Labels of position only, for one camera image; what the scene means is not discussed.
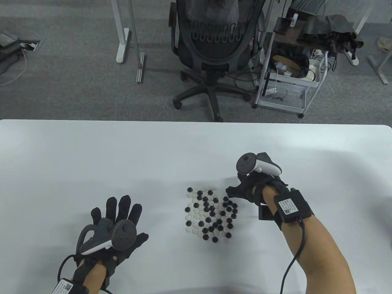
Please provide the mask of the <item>person's left hand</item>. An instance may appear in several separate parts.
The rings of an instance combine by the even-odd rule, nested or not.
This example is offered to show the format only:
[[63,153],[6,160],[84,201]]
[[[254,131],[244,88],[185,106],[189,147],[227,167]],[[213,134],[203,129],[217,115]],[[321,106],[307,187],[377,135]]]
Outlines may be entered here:
[[78,269],[74,273],[74,281],[84,283],[93,268],[102,263],[103,281],[99,282],[98,289],[104,290],[109,286],[116,268],[149,238],[148,234],[138,234],[136,230],[141,213],[142,206],[131,206],[129,195],[119,201],[110,197],[106,202],[105,217],[98,207],[91,211],[93,223],[83,228],[77,240],[74,261]]

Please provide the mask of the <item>person's right hand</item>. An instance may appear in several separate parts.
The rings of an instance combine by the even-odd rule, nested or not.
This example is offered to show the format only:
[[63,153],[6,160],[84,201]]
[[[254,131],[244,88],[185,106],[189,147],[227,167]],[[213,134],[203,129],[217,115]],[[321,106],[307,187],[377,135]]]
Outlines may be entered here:
[[252,171],[249,175],[237,174],[240,184],[236,187],[229,186],[225,189],[229,198],[241,198],[255,203],[257,206],[266,205],[263,197],[265,187],[273,187],[277,194],[289,192],[287,184],[285,184],[279,176],[268,175]]

